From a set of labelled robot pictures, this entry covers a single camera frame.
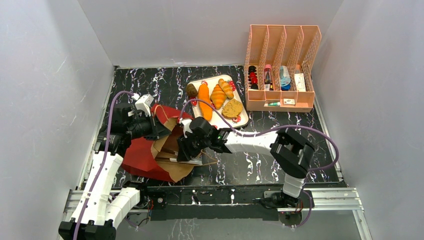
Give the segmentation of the red brown paper bag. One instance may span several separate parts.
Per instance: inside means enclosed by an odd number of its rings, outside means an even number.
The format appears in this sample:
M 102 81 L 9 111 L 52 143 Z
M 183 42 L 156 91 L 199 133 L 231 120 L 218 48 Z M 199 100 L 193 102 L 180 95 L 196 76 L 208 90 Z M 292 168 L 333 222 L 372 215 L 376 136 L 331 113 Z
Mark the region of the red brown paper bag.
M 171 134 L 158 140 L 143 137 L 132 140 L 121 167 L 131 175 L 176 183 L 196 167 L 195 164 L 177 162 L 177 138 L 183 134 L 183 128 L 177 125 L 181 111 L 155 104 L 150 112 Z

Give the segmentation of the small striped fake croissant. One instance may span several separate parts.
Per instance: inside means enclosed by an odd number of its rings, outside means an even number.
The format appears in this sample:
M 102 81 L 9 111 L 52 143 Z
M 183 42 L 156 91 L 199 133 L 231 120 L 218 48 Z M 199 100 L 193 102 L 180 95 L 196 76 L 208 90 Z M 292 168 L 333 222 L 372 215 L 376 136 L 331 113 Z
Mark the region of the small striped fake croissant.
M 225 93 L 228 99 L 232 100 L 234 98 L 233 88 L 227 81 L 225 81 L 223 78 L 220 78 L 218 80 L 218 85 L 220 86 L 220 88 Z

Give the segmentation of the tan round fake bread slice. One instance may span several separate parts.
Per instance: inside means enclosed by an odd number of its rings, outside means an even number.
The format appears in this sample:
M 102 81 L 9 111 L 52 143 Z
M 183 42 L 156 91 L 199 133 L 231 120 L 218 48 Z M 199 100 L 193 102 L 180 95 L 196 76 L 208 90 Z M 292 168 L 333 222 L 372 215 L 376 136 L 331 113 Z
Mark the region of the tan round fake bread slice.
M 233 98 L 223 107 L 221 115 L 227 119 L 234 119 L 243 111 L 243 108 L 243 104 Z

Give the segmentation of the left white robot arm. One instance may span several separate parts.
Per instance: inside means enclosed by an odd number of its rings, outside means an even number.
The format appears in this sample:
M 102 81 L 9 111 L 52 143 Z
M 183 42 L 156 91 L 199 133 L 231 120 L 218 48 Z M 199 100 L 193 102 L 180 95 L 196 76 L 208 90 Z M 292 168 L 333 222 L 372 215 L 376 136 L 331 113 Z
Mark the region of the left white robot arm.
M 144 208 L 149 194 L 139 183 L 127 183 L 111 199 L 111 188 L 131 141 L 158 140 L 171 132 L 152 113 L 149 103 L 112 105 L 108 121 L 98 132 L 92 165 L 80 200 L 58 234 L 63 240 L 114 240 L 117 228 L 133 207 Z

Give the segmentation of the fake bread loaf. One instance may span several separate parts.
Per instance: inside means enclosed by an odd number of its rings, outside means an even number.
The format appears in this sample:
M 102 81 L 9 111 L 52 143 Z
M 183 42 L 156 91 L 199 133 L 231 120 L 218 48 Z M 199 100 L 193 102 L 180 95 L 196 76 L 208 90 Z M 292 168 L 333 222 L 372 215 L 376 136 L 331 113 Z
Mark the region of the fake bread loaf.
M 209 87 L 207 84 L 202 83 L 198 88 L 198 99 L 200 100 L 199 107 L 202 116 L 205 120 L 210 121 L 213 116 L 213 109 L 210 107 Z
M 210 100 L 217 110 L 219 110 L 227 100 L 227 95 L 222 90 L 219 84 L 216 84 L 210 95 Z

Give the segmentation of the brown round fake bread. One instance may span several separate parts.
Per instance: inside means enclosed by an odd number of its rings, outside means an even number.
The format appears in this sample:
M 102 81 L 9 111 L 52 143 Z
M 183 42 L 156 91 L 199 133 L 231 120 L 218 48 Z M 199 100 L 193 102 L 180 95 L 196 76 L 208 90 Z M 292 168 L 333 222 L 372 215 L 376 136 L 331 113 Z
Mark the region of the brown round fake bread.
M 192 83 L 186 86 L 185 91 L 189 98 L 196 98 L 198 96 L 198 90 Z

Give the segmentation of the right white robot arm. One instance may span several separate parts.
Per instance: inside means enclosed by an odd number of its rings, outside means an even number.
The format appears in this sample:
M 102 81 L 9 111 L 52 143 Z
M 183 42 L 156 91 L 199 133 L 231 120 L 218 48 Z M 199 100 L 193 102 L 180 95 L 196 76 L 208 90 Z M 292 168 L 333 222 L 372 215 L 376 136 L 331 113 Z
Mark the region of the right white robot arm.
M 241 132 L 216 128 L 203 117 L 181 121 L 183 133 L 176 140 L 177 161 L 191 160 L 203 149 L 216 153 L 257 153 L 271 156 L 284 171 L 280 193 L 265 194 L 254 200 L 268 209 L 294 208 L 301 201 L 304 184 L 315 153 L 314 145 L 290 127 L 265 132 Z

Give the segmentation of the metal tongs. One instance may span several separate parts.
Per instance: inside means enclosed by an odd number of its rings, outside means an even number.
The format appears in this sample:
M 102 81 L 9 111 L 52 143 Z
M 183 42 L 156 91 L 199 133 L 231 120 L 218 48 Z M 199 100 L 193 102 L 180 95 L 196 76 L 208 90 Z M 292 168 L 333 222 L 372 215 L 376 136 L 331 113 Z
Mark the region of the metal tongs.
M 182 159 L 179 160 L 178 158 L 178 152 L 174 150 L 165 149 L 157 154 L 155 157 L 156 161 L 160 162 L 167 162 L 167 163 L 179 163 L 179 164 L 189 164 L 189 165 L 196 165 L 201 166 L 203 164 L 203 160 L 201 156 L 195 158 L 185 158 L 183 156 Z

